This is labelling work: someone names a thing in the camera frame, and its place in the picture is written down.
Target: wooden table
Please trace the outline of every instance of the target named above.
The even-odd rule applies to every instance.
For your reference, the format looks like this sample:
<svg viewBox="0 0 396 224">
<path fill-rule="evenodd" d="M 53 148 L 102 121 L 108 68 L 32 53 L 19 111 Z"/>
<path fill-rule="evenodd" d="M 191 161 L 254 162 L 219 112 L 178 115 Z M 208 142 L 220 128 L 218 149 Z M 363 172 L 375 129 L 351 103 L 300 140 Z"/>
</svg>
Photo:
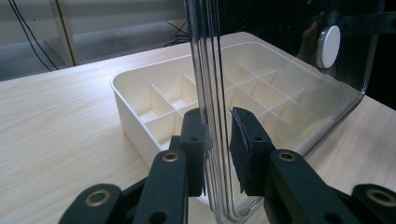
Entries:
<svg viewBox="0 0 396 224">
<path fill-rule="evenodd" d="M 0 223 L 56 223 L 84 189 L 126 189 L 148 167 L 120 126 L 110 80 L 146 64 L 190 54 L 189 45 L 0 83 Z M 369 97 L 309 158 L 331 186 L 396 190 L 396 112 Z M 196 211 L 207 215 L 199 219 Z M 191 223 L 214 223 L 192 203 Z M 249 221 L 261 223 L 263 210 Z"/>
</svg>

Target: light wood surface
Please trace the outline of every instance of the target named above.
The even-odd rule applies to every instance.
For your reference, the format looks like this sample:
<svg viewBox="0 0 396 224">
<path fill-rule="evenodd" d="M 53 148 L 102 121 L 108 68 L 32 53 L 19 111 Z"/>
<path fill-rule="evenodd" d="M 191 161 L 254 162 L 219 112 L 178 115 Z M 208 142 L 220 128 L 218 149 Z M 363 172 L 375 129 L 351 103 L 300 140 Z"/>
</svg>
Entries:
<svg viewBox="0 0 396 224">
<path fill-rule="evenodd" d="M 189 45 L 0 83 L 0 223 L 56 223 L 84 189 L 126 189 L 149 169 L 120 126 L 110 80 L 116 74 L 190 54 Z M 396 112 L 369 97 L 309 158 L 331 186 L 396 190 Z M 205 216 L 195 216 L 201 210 Z M 191 203 L 191 223 L 214 223 Z M 249 223 L 264 221 L 263 210 Z"/>
</svg>

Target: white plastic organizer tray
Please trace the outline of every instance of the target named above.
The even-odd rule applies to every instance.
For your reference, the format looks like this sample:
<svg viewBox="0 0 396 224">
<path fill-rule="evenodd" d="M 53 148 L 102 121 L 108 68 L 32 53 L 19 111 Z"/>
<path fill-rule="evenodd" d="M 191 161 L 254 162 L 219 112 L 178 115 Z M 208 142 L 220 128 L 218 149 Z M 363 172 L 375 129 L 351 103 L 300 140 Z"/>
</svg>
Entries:
<svg viewBox="0 0 396 224">
<path fill-rule="evenodd" d="M 243 35 L 248 41 L 238 37 L 221 50 L 227 107 L 253 112 L 276 148 L 304 153 L 359 92 Z M 112 87 L 122 127 L 148 166 L 180 134 L 184 113 L 198 107 L 191 56 L 119 74 Z"/>
</svg>

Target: clear acrylic box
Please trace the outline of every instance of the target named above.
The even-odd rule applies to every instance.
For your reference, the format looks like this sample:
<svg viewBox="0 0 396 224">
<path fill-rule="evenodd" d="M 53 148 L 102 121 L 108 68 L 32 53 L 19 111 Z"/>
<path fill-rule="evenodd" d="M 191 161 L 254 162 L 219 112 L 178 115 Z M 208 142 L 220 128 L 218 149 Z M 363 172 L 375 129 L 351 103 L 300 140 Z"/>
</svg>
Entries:
<svg viewBox="0 0 396 224">
<path fill-rule="evenodd" d="M 383 5 L 186 0 L 192 54 L 113 78 L 122 127 L 150 166 L 180 134 L 183 115 L 200 107 L 214 142 L 205 156 L 208 194 L 200 201 L 218 223 L 246 222 L 263 198 L 240 193 L 230 110 L 251 111 L 276 148 L 308 157 L 365 93 L 376 34 L 354 18 Z"/>
</svg>

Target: clear plastic container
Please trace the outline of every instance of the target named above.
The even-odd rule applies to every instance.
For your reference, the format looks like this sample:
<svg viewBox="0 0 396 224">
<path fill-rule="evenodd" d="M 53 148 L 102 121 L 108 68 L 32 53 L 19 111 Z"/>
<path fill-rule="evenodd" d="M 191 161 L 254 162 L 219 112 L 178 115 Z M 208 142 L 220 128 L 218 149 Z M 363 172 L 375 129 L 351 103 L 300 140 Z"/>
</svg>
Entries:
<svg viewBox="0 0 396 224">
<path fill-rule="evenodd" d="M 362 99 L 375 52 L 364 15 L 383 1 L 186 0 L 198 103 L 214 146 L 206 160 L 218 223 L 242 223 L 262 198 L 240 193 L 229 151 L 234 106 L 276 148 L 309 156 Z"/>
</svg>

